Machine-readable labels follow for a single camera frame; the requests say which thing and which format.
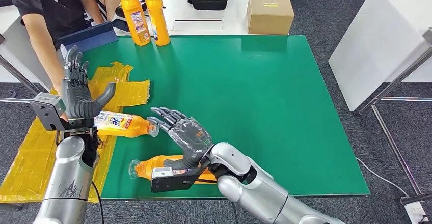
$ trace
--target orange juice bottle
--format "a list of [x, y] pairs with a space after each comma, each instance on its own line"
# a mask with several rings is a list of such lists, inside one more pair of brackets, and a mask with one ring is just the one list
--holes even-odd
[[[164, 167], [164, 161], [167, 159], [178, 160], [182, 159], [183, 155], [158, 155], [149, 160], [139, 161], [134, 159], [129, 164], [129, 176], [131, 179], [136, 179], [138, 177], [151, 180], [151, 172], [155, 167]], [[190, 169], [173, 170], [173, 174], [182, 174]], [[200, 175], [199, 179], [207, 181], [216, 181], [216, 177], [208, 170], [205, 169]], [[195, 181], [195, 184], [211, 184], [208, 182]]]
[[150, 15], [151, 27], [153, 29], [154, 42], [158, 46], [170, 43], [167, 24], [165, 23], [164, 13], [162, 12], [162, 0], [146, 0], [147, 11]]
[[157, 136], [159, 126], [141, 116], [102, 111], [94, 118], [97, 134], [106, 136]]
[[146, 17], [144, 16], [140, 1], [121, 0], [121, 6], [134, 43], [138, 46], [150, 43]]

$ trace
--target yellow plastic sheet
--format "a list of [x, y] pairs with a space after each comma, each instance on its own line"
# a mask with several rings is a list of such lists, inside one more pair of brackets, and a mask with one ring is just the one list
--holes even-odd
[[[147, 103], [150, 82], [128, 82], [133, 67], [119, 62], [111, 64], [111, 67], [98, 67], [89, 82], [93, 99], [105, 90], [109, 82], [115, 82], [116, 93], [104, 110], [121, 112], [123, 106]], [[38, 118], [33, 121], [0, 187], [0, 202], [35, 202], [43, 199], [55, 160], [55, 135], [55, 132], [47, 132]], [[116, 137], [101, 136], [101, 140], [103, 143], [98, 149], [100, 160], [93, 177], [100, 193], [110, 167]], [[96, 192], [91, 188], [89, 202], [97, 201]]]

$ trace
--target green table mat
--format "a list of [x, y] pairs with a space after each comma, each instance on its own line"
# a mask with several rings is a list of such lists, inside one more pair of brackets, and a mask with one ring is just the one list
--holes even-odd
[[[172, 36], [171, 44], [134, 45], [130, 37], [85, 53], [89, 73], [113, 61], [134, 66], [129, 81], [150, 79], [145, 105], [196, 118], [213, 141], [229, 142], [297, 196], [365, 195], [368, 187], [305, 36]], [[117, 138], [103, 198], [214, 198], [215, 185], [151, 193], [132, 180], [131, 160], [181, 154], [161, 131], [156, 138]]]

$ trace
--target robotic arm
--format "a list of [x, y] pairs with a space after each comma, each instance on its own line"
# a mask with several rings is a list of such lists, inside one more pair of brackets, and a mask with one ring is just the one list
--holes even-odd
[[[215, 174], [219, 191], [239, 203], [263, 223], [343, 224], [296, 198], [274, 181], [251, 158], [229, 143], [213, 144], [207, 131], [192, 117], [177, 110], [152, 108], [164, 120], [148, 117], [183, 149], [183, 159], [164, 162], [152, 172], [152, 191], [189, 189], [206, 167]], [[192, 169], [174, 175], [172, 170]]]
[[[80, 65], [82, 54], [72, 47], [65, 57], [63, 100], [56, 95], [40, 93], [30, 105], [48, 131], [60, 131], [56, 161], [48, 187], [34, 223], [84, 223], [87, 199], [94, 169], [98, 162], [99, 140], [94, 117], [115, 93], [115, 83], [92, 101], [87, 83], [88, 62]], [[66, 112], [68, 122], [60, 119]]]

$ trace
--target cardboard box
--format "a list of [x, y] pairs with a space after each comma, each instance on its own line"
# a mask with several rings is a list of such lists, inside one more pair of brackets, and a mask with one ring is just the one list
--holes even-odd
[[287, 35], [294, 19], [290, 0], [249, 0], [249, 34]]

